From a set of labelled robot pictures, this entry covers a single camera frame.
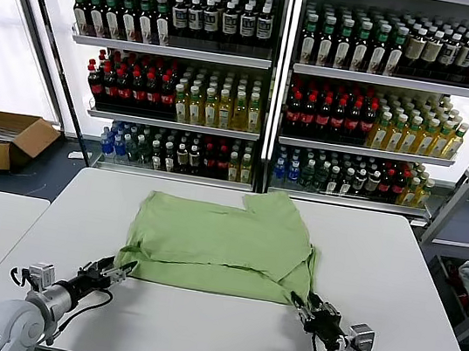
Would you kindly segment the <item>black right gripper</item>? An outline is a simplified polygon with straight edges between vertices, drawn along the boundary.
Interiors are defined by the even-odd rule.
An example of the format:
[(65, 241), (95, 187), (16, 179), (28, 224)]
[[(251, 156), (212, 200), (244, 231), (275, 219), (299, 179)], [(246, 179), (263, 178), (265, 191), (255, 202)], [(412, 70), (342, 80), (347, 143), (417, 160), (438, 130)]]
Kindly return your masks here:
[(308, 306), (295, 291), (290, 292), (292, 305), (296, 308), (300, 323), (309, 334), (315, 334), (327, 351), (337, 351), (339, 340), (344, 336), (340, 328), (341, 314), (328, 301), (323, 301), (316, 293), (308, 294)]

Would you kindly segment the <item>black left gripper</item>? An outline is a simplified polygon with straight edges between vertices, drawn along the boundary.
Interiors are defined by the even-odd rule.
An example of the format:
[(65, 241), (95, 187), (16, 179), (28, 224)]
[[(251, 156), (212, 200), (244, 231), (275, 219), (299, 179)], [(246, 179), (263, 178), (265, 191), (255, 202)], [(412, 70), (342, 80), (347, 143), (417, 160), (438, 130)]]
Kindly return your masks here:
[(114, 263), (114, 256), (104, 257), (81, 266), (78, 274), (65, 282), (64, 288), (68, 291), (71, 302), (77, 304), (91, 292), (108, 289), (111, 283), (120, 283), (137, 265), (135, 260), (118, 266)]

